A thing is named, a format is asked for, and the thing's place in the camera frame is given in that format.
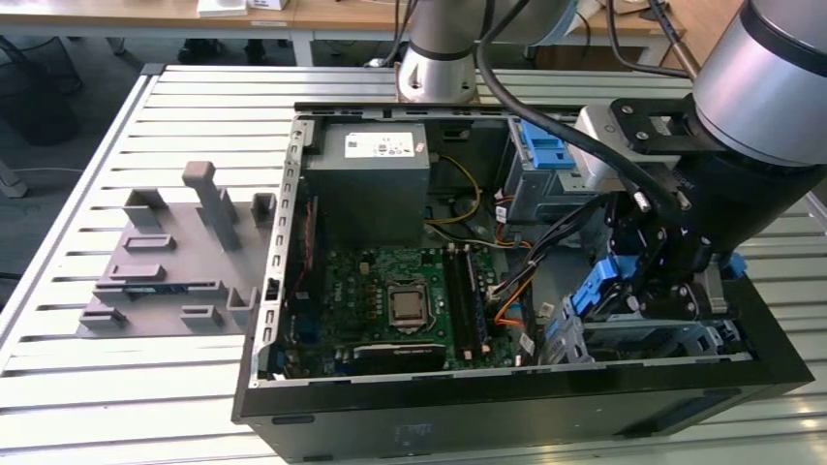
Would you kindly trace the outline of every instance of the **gray plastic part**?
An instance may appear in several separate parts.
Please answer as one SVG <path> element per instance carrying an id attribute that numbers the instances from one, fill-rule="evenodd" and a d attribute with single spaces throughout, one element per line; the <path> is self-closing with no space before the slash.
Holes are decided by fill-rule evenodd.
<path id="1" fill-rule="evenodd" d="M 186 327 L 193 330 L 212 329 L 224 324 L 214 305 L 184 305 L 180 318 Z"/>
<path id="2" fill-rule="evenodd" d="M 210 162 L 188 162 L 181 179 L 184 185 L 194 191 L 201 202 L 201 217 L 212 227 L 225 251 L 236 250 L 241 244 L 232 228 L 232 216 L 228 206 L 232 205 L 226 191 L 218 192 L 212 182 L 216 167 Z"/>
<path id="3" fill-rule="evenodd" d="M 120 329 L 126 324 L 126 318 L 116 308 L 105 307 L 100 310 L 86 310 L 78 318 L 80 324 L 96 329 Z"/>
<path id="4" fill-rule="evenodd" d="M 108 278 L 124 281 L 162 280 L 166 271 L 160 264 L 117 264 L 108 272 Z"/>
<path id="5" fill-rule="evenodd" d="M 105 268 L 121 272 L 114 274 L 117 279 L 106 275 L 96 283 L 94 298 L 86 310 L 96 312 L 116 307 L 128 324 L 80 325 L 80 337 L 244 332 L 246 315 L 259 304 L 256 288 L 261 287 L 264 279 L 271 226 L 259 227 L 250 202 L 237 203 L 233 229 L 240 247 L 224 251 L 212 229 L 204 228 L 197 214 L 200 206 L 169 203 L 165 208 L 153 210 L 166 234 L 141 234 L 134 225 L 126 226 Z M 148 277 L 161 268 L 162 276 L 154 272 L 156 277 Z M 244 299 L 252 294 L 256 298 L 245 305 Z M 221 318 L 222 323 L 198 325 L 194 330 L 180 318 L 182 307 L 189 305 L 214 307 L 216 318 Z"/>
<path id="6" fill-rule="evenodd" d="M 124 249 L 128 252 L 158 252 L 170 251 L 176 248 L 176 239 L 169 234 L 145 234 L 126 237 Z"/>
<path id="7" fill-rule="evenodd" d="M 253 221 L 257 227 L 271 226 L 275 217 L 275 195 L 253 194 L 253 202 L 249 205 Z"/>
<path id="8" fill-rule="evenodd" d="M 246 322 L 249 321 L 249 316 L 253 313 L 257 302 L 259 288 L 253 288 L 252 292 L 249 293 L 246 303 L 244 303 L 244 299 L 241 299 L 241 295 L 237 293 L 237 289 L 229 289 L 229 295 L 226 296 L 226 312 L 232 316 L 232 319 L 238 326 L 246 326 Z"/>
<path id="9" fill-rule="evenodd" d="M 122 208 L 132 225 L 141 233 L 162 232 L 156 211 L 166 209 L 166 203 L 161 199 L 157 189 L 133 190 Z"/>

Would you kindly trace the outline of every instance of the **power supply label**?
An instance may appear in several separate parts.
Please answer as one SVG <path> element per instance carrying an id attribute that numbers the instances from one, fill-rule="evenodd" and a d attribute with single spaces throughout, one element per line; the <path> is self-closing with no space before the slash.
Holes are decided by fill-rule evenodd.
<path id="1" fill-rule="evenodd" d="M 412 157 L 412 133 L 349 133 L 345 137 L 345 158 Z"/>

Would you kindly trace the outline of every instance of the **label sticker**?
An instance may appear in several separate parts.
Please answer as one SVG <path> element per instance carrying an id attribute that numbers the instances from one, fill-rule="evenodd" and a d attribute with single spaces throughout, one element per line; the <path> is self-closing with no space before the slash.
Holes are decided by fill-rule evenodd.
<path id="1" fill-rule="evenodd" d="M 287 27 L 287 22 L 284 21 L 249 21 L 249 24 L 265 27 Z"/>
<path id="2" fill-rule="evenodd" d="M 508 219 L 508 208 L 504 206 L 497 206 L 493 208 L 493 216 L 496 217 L 496 222 L 505 224 Z"/>
<path id="3" fill-rule="evenodd" d="M 413 157 L 412 133 L 349 133 L 345 158 Z"/>
<path id="4" fill-rule="evenodd" d="M 523 333 L 519 337 L 519 346 L 525 349 L 528 354 L 533 356 L 533 341 L 528 337 L 528 334 Z"/>

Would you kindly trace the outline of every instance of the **slotted aluminum table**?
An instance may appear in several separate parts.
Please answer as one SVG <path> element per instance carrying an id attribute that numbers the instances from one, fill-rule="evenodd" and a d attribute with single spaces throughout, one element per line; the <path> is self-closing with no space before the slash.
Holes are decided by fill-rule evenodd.
<path id="1" fill-rule="evenodd" d="M 681 97 L 688 89 L 681 80 L 620 73 L 500 76 L 516 95 L 537 104 Z M 493 102 L 484 87 L 480 95 Z M 168 201 L 194 202 L 181 169 L 190 160 L 209 160 L 216 183 L 234 199 L 275 192 L 293 103 L 392 100 L 389 71 L 170 66 L 158 76 L 140 76 L 0 315 L 4 465 L 280 462 L 250 430 L 229 422 L 241 336 L 81 340 L 73 336 L 77 316 L 126 224 L 118 207 L 130 188 L 158 186 Z M 669 438 L 415 461 L 827 461 L 827 237 L 804 201 L 741 253 L 816 382 Z"/>

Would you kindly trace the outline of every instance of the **ram slot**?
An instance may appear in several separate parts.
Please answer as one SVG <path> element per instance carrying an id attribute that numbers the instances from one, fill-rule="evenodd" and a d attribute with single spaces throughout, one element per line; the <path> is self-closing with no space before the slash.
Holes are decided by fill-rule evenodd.
<path id="1" fill-rule="evenodd" d="M 472 299 L 472 318 L 475 322 L 476 328 L 476 351 L 481 354 L 487 354 L 491 352 L 491 348 L 488 347 L 488 328 L 485 326 L 485 304 L 483 299 L 483 286 L 476 282 L 476 270 L 475 270 L 475 261 L 473 254 L 471 252 L 465 253 L 465 267 L 468 269 L 468 278 L 471 280 L 471 299 Z"/>
<path id="2" fill-rule="evenodd" d="M 443 251 L 445 290 L 448 293 L 448 313 L 453 333 L 456 358 L 471 360 L 481 353 L 476 317 L 473 311 L 473 276 L 469 275 L 468 253 L 448 247 Z"/>

